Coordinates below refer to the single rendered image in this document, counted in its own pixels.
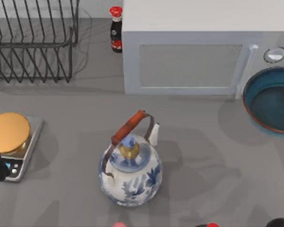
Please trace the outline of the blue and white teapot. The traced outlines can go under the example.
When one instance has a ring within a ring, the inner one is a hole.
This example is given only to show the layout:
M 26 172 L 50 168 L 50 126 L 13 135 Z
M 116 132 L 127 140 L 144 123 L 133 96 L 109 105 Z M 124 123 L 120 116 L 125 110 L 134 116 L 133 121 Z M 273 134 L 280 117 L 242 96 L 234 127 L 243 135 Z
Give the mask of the blue and white teapot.
M 163 163 L 155 147 L 160 124 L 138 110 L 112 137 L 100 159 L 102 192 L 115 204 L 137 207 L 151 200 L 162 182 Z

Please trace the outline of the dark bottle with red cap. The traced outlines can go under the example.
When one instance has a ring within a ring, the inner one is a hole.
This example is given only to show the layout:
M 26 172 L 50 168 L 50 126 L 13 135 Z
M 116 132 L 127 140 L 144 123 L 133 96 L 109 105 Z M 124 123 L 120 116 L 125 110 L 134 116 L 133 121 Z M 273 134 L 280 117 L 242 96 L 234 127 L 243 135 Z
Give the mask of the dark bottle with red cap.
M 110 28 L 111 48 L 116 53 L 122 53 L 122 12 L 120 6 L 112 6 L 109 10 L 112 16 Z

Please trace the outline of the pale microwave oven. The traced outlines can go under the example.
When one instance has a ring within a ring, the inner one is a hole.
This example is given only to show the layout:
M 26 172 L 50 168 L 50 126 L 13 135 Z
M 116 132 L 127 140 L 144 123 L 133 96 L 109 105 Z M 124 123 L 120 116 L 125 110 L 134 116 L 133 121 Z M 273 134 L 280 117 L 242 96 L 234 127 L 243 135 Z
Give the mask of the pale microwave oven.
M 123 72 L 128 95 L 235 96 L 249 46 L 249 79 L 284 67 L 284 0 L 124 0 Z

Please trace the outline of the silver kitchen scale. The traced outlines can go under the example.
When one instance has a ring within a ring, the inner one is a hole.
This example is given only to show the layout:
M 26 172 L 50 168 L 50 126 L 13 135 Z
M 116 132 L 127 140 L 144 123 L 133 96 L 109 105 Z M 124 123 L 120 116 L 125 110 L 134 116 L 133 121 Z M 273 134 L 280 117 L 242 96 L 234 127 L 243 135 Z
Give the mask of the silver kitchen scale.
M 42 130 L 42 118 L 27 115 L 25 115 L 25 117 L 29 121 L 31 132 L 27 142 L 25 142 L 22 146 L 23 149 L 16 153 L 13 152 L 1 155 L 3 161 L 10 170 L 10 175 L 5 178 L 5 182 L 19 182 L 25 175 L 25 171 L 28 167 L 32 154 L 34 153 Z

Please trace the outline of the blue pan with brown rim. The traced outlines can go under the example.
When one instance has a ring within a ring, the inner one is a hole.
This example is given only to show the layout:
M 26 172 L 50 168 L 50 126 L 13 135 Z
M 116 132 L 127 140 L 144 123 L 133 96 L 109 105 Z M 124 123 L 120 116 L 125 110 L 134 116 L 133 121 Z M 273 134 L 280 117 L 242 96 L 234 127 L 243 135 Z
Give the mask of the blue pan with brown rim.
M 284 67 L 254 74 L 244 87 L 242 100 L 257 128 L 284 138 Z

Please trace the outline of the round microwave knob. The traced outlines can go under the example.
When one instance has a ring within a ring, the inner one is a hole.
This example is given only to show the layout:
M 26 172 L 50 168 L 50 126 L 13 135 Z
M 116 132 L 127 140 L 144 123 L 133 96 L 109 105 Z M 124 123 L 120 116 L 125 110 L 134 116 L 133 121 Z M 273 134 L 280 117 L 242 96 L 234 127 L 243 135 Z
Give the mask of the round microwave knob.
M 284 48 L 283 47 L 276 47 L 268 49 L 264 53 L 264 61 L 268 63 L 277 63 L 284 58 Z

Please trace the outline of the dark bottle with red label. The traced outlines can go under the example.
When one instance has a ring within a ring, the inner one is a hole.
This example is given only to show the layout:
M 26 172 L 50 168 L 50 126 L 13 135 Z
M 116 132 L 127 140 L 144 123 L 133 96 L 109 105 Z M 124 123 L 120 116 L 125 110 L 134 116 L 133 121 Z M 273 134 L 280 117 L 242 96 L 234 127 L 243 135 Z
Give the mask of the dark bottle with red label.
M 284 218 L 275 218 L 269 221 L 266 227 L 284 227 Z

